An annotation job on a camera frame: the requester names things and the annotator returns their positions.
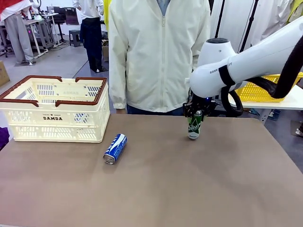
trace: gray pants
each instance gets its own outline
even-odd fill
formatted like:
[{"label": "gray pants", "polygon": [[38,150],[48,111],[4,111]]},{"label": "gray pants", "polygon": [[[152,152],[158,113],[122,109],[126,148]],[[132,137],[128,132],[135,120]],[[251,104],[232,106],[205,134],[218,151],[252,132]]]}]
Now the gray pants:
[{"label": "gray pants", "polygon": [[6,18],[4,23],[17,58],[17,63],[33,61],[32,47],[21,15],[13,14]]}]

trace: blue jeans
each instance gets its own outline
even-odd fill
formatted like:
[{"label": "blue jeans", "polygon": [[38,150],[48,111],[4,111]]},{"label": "blue jeans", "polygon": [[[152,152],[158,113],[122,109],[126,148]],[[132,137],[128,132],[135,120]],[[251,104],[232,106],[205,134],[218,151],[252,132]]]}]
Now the blue jeans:
[{"label": "blue jeans", "polygon": [[160,116],[183,116],[183,108],[175,109],[167,113],[160,112],[151,112],[146,110],[140,110],[130,105],[127,105],[128,114],[137,114],[137,115],[160,115]]}]

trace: gray shirt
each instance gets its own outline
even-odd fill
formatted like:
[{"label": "gray shirt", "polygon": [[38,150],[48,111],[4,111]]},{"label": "gray shirt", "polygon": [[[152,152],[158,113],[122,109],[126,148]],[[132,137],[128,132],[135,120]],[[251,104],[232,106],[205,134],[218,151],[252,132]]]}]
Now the gray shirt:
[{"label": "gray shirt", "polygon": [[161,9],[162,15],[165,16],[167,7],[169,6],[170,0],[157,0],[157,3]]}]

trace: blue can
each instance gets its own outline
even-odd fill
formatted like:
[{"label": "blue can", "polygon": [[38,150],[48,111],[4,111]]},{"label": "blue can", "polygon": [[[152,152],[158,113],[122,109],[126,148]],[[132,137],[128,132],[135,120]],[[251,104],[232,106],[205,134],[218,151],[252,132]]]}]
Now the blue can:
[{"label": "blue can", "polygon": [[122,153],[126,142],[127,137],[123,134],[118,134],[103,156],[105,162],[110,165],[114,164]]}]

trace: purple cloth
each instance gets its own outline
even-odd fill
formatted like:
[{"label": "purple cloth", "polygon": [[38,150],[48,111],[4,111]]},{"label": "purple cloth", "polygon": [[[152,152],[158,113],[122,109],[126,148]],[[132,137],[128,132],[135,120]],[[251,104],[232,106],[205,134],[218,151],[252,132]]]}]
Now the purple cloth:
[{"label": "purple cloth", "polygon": [[0,128],[0,150],[9,143],[9,131],[7,128]]}]

